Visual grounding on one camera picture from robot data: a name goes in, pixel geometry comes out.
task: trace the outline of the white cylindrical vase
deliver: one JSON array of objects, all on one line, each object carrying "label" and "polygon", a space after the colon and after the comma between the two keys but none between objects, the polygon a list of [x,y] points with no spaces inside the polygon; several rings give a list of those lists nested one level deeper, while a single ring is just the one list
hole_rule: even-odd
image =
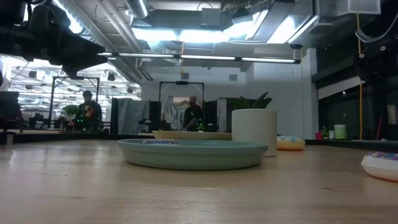
[{"label": "white cylindrical vase", "polygon": [[232,111],[232,140],[263,143],[265,156],[276,156],[277,113],[267,109]]}]

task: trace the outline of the wooden table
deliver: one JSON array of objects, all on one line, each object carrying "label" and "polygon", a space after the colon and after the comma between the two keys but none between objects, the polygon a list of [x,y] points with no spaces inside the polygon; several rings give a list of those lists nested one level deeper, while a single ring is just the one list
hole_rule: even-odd
[{"label": "wooden table", "polygon": [[398,183],[367,153],[310,146],[218,172],[139,167],[116,141],[0,146],[0,223],[398,223]]}]

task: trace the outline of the potted plant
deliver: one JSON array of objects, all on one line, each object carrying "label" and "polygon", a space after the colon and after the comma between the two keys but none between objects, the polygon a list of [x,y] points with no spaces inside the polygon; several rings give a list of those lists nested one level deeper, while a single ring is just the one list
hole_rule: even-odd
[{"label": "potted plant", "polygon": [[79,108],[77,105],[68,105],[62,108],[62,112],[67,115],[68,121],[66,125],[66,130],[71,131],[73,129],[73,122],[72,119],[79,113]]},{"label": "potted plant", "polygon": [[268,145],[265,156],[276,156],[277,113],[266,109],[272,98],[262,94],[253,104],[241,96],[232,100],[232,140]]}]

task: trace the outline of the metal frame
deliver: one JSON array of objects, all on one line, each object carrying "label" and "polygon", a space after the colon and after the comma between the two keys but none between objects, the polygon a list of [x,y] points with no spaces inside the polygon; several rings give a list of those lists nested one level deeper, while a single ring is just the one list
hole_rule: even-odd
[{"label": "metal frame", "polygon": [[[180,81],[176,81],[176,82],[160,82],[159,83],[159,102],[161,102],[160,97],[162,96],[162,85],[164,83],[173,83],[176,85],[183,85],[183,84],[178,84]],[[202,89],[201,89],[201,109],[202,111],[205,109],[205,83],[199,83],[199,82],[186,82],[186,85],[189,84],[199,84],[201,85]]]},{"label": "metal frame", "polygon": [[[53,103],[54,103],[54,91],[55,91],[55,87],[57,87],[55,85],[55,81],[58,78],[62,78],[62,79],[67,79],[70,77],[60,77],[60,76],[56,76],[56,77],[52,77],[52,86],[51,86],[51,100],[50,100],[50,112],[49,112],[49,123],[51,123],[51,117],[52,117],[52,107],[53,107]],[[95,101],[98,103],[98,93],[100,92],[100,78],[89,78],[89,77],[77,77],[77,78],[70,78],[70,79],[80,79],[80,80],[84,80],[84,79],[89,79],[89,80],[97,80],[97,92],[96,92],[96,97],[95,97]]]}]

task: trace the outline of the light blue plate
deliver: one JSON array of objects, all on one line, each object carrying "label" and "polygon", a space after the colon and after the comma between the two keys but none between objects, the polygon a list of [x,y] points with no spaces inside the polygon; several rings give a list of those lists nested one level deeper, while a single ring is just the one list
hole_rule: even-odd
[{"label": "light blue plate", "polygon": [[143,139],[120,140],[125,160],[140,166],[180,170],[226,170],[261,163],[268,147],[258,143],[177,140],[174,144],[143,144]]}]

